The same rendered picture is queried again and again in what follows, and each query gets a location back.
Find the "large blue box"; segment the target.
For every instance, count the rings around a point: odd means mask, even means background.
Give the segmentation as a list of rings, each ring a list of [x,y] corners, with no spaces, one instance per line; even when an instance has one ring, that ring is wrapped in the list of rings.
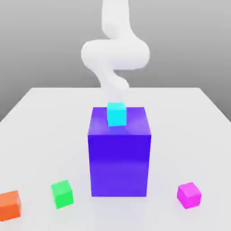
[[[145,197],[151,130],[144,107],[127,108],[127,125],[110,127],[106,108],[92,110],[88,130],[93,197]]]

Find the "small cyan cube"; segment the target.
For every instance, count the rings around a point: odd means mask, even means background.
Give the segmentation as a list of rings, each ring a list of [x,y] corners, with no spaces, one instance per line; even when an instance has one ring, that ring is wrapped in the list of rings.
[[[126,126],[127,110],[123,102],[108,103],[106,114],[108,126]]]

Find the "small green cube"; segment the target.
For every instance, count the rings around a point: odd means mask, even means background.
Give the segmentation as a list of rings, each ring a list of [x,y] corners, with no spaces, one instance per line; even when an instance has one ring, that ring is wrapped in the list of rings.
[[[73,191],[68,180],[63,180],[52,184],[51,190],[56,209],[69,206],[74,203]]]

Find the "small orange cube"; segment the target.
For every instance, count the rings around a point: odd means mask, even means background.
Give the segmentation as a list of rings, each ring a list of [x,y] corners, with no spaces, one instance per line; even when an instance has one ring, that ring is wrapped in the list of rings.
[[[17,190],[0,194],[0,221],[21,216],[21,200]]]

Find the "small magenta cube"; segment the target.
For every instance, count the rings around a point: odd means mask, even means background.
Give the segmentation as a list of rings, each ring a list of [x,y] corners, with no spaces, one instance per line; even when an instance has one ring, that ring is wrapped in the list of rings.
[[[189,209],[199,206],[201,198],[202,193],[193,182],[178,186],[177,199],[183,208]]]

